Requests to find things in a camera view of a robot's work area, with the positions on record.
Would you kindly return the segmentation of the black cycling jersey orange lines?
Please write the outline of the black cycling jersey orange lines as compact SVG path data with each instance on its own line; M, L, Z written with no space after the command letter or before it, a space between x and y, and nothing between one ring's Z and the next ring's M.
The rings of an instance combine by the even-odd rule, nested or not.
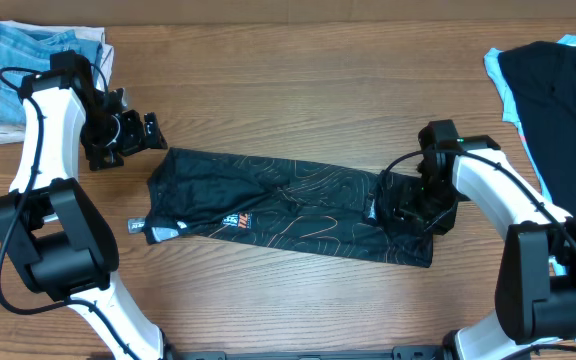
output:
M428 267L436 235L392 206L412 176L317 162L168 151L148 179L151 209L129 229L154 245L198 235L266 248Z

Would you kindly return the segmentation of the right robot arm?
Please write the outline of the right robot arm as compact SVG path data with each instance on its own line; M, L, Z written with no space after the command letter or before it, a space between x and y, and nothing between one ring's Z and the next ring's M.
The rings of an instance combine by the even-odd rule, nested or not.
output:
M509 164L489 136L462 137L450 120L418 134L419 185L380 208L390 222L450 230L460 201L473 202L504 240L495 308L435 346L396 347L396 359L528 359L576 353L576 219Z

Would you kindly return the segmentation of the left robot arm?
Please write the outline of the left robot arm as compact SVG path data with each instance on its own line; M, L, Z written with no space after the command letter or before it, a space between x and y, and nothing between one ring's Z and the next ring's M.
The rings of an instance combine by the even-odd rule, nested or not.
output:
M84 318L117 359L175 359L164 332L139 309L119 274L117 242L78 182L79 158L93 171L126 156L164 149L155 114L128 109L123 90L97 89L94 65L73 50L50 57L47 71L26 69L15 92L26 113L21 162L0 197L0 304L23 315L2 291L10 260L24 285Z

